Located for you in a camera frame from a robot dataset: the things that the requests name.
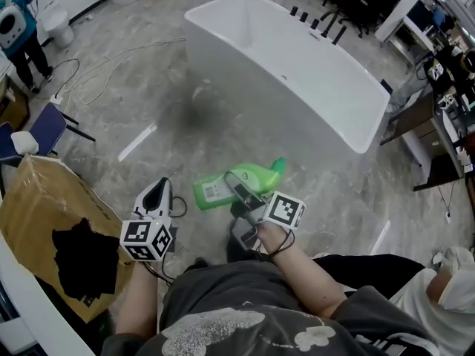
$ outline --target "white cushion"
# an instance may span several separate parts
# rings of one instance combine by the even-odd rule
[[[30,132],[15,132],[12,133],[13,146],[16,153],[24,156],[25,154],[36,154],[39,150],[38,142],[31,135]]]

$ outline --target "black fabric on box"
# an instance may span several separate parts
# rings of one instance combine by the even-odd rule
[[[82,300],[115,292],[119,239],[93,232],[85,218],[70,231],[53,230],[52,238],[67,296]]]

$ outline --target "green bottle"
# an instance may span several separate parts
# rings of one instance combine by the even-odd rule
[[[243,180],[256,194],[266,194],[281,183],[285,171],[285,158],[274,161],[269,169],[252,163],[241,163],[231,171]],[[193,193],[201,210],[236,202],[238,198],[224,182],[224,174],[215,174],[196,181]]]

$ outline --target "white bathtub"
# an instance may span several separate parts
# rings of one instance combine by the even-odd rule
[[[191,68],[285,156],[324,170],[367,151],[389,94],[332,39],[270,0],[216,0],[185,19]]]

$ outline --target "white cable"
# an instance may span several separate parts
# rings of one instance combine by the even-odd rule
[[[108,57],[108,56],[103,56],[102,58],[103,59],[98,59],[96,61],[94,61],[93,63],[91,63],[87,68],[86,70],[81,74],[79,75],[77,78],[73,79],[72,81],[72,84],[69,88],[65,88],[65,86],[63,87],[62,89],[62,94],[64,93],[69,93],[69,96],[68,96],[68,103],[66,104],[66,107],[65,107],[65,112],[68,111],[68,107],[69,107],[69,104],[71,102],[71,96],[73,95],[73,92],[76,91],[76,97],[77,99],[83,104],[83,105],[90,105],[92,104],[93,102],[95,102],[97,100],[97,98],[99,98],[102,93],[105,91],[105,89],[107,88],[108,86],[108,83],[110,82],[111,80],[111,77],[112,77],[112,74],[114,73],[114,71],[130,56],[132,56],[137,50],[140,50],[140,49],[145,49],[147,47],[153,47],[153,46],[160,46],[160,45],[164,45],[164,44],[170,44],[172,42],[181,42],[181,41],[185,41],[186,38],[185,37],[179,37],[179,38],[176,38],[176,39],[171,39],[171,40],[168,40],[168,41],[159,41],[159,42],[152,42],[151,44],[146,44],[146,45],[142,45],[142,46],[137,46],[137,47],[131,47],[130,49],[127,49],[127,50],[123,50],[119,53],[117,53],[116,55],[112,56],[112,57]],[[128,52],[131,52],[129,54],[127,54],[127,56],[123,59],[120,60],[120,62],[111,70],[111,72],[108,74],[108,77],[107,77],[107,80],[104,84],[104,87],[102,88],[102,90],[91,100],[89,100],[88,102],[85,102],[83,99],[84,99],[84,96],[82,95],[82,93],[84,92],[83,90],[83,86],[85,83],[89,82],[90,80],[98,77],[98,76],[101,76],[107,69],[108,69],[108,65],[110,63],[112,63],[112,61],[117,58],[118,56],[121,56],[122,54],[125,54],[125,53],[128,53]],[[100,68],[100,71],[98,73],[94,73],[93,75],[89,75],[91,74],[93,71],[95,71],[96,69]]]

